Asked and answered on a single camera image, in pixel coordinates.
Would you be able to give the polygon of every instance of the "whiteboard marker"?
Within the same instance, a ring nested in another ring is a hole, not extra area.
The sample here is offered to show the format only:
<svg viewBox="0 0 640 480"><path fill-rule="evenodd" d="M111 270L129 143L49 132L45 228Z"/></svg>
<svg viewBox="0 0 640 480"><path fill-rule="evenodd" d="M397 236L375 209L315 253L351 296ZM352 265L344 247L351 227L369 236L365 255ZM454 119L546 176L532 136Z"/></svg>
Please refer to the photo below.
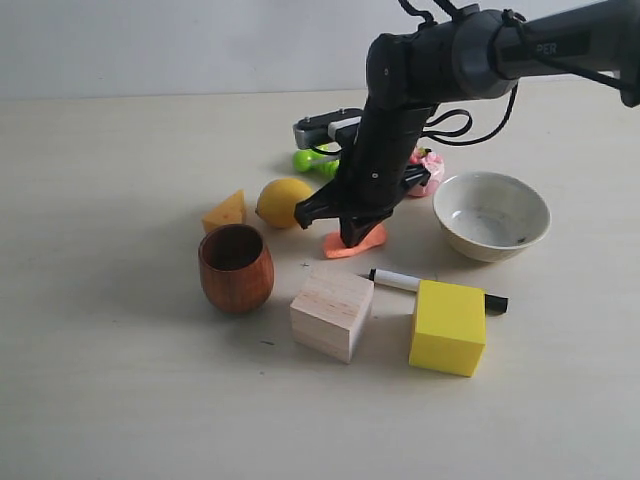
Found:
<svg viewBox="0 0 640 480"><path fill-rule="evenodd" d="M372 268L369 272L369 280L374 283L385 285L387 287L399 288L409 292L417 292L420 285L420 279L401 273L389 272L379 268ZM496 314L505 313L509 299L498 297L496 295L485 294L484 307L485 310Z"/></svg>

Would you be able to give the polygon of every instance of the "yellow lemon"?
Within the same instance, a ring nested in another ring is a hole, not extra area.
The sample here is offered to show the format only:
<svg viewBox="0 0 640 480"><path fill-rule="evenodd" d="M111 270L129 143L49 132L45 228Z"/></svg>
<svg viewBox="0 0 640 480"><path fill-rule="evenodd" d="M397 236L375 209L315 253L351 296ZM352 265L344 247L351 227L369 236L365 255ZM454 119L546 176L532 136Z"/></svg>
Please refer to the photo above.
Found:
<svg viewBox="0 0 640 480"><path fill-rule="evenodd" d="M296 204L313 194L313 189L297 178L281 178L267 184L260 193L256 214L274 228L297 225Z"/></svg>

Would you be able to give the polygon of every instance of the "pink object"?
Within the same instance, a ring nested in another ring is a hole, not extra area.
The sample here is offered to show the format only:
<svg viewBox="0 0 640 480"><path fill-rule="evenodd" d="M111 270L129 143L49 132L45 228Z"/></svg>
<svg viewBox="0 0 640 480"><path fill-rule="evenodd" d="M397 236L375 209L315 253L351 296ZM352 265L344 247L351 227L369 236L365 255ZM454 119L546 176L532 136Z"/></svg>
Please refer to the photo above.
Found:
<svg viewBox="0 0 640 480"><path fill-rule="evenodd" d="M409 190L409 195L412 197L427 197L433 195L444 179L443 158L434 152L427 153L424 148L416 147L409 159L409 163L413 165L421 163L431 172L431 177L427 184L424 187L422 185L416 185Z"/></svg>

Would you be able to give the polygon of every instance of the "wooden cup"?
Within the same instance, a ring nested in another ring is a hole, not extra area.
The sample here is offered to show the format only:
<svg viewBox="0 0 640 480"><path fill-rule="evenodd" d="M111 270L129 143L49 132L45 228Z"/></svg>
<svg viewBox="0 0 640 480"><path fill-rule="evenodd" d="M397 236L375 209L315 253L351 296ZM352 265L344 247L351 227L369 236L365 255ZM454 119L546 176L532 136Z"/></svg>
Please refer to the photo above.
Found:
<svg viewBox="0 0 640 480"><path fill-rule="evenodd" d="M202 289L224 312L250 312L271 295L271 253L260 232L249 225L223 225L209 232L200 242L198 260Z"/></svg>

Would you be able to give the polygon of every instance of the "wooden block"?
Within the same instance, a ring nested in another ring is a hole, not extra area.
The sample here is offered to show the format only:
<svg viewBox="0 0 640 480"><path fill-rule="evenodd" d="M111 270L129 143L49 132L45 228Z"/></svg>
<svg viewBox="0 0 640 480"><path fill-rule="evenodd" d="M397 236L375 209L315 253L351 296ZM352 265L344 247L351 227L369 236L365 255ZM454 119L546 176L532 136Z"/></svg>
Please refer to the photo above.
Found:
<svg viewBox="0 0 640 480"><path fill-rule="evenodd" d="M484 295L479 288L420 281L409 364L471 377L486 345Z"/></svg>
<svg viewBox="0 0 640 480"><path fill-rule="evenodd" d="M373 282L326 268L314 269L291 303L293 338L303 345L351 363L371 314Z"/></svg>
<svg viewBox="0 0 640 480"><path fill-rule="evenodd" d="M204 231L212 230L231 223L245 223L247 207L244 203L244 190L238 190L209 213L202 217Z"/></svg>

